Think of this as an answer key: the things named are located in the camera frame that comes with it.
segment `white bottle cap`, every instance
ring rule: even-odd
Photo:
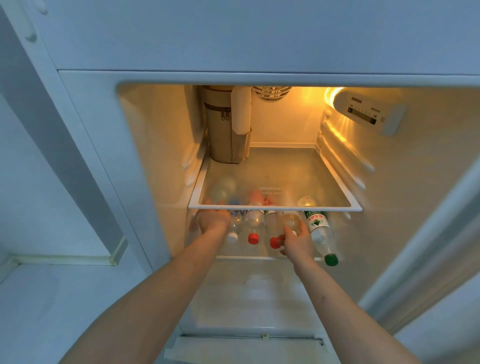
[[[235,232],[229,232],[227,235],[227,242],[228,243],[236,243],[237,240],[239,239],[239,236]]]

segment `finger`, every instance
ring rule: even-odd
[[[307,225],[303,221],[300,222],[300,236],[307,236],[310,234],[308,231]]]
[[[291,238],[293,235],[292,229],[290,229],[288,226],[283,227],[283,233],[285,234],[285,238]]]

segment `red bottle cap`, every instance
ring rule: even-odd
[[[260,241],[260,237],[258,236],[257,233],[253,232],[248,236],[248,242],[252,245],[258,244]]]
[[[274,236],[273,238],[270,238],[270,247],[272,249],[278,249],[281,247],[280,243],[278,242],[278,238]]]

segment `white cylinder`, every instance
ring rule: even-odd
[[[250,132],[252,91],[248,86],[235,86],[231,95],[232,129],[237,135]]]

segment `glass shelf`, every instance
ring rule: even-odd
[[[251,147],[240,164],[205,157],[189,208],[361,211],[315,148]]]

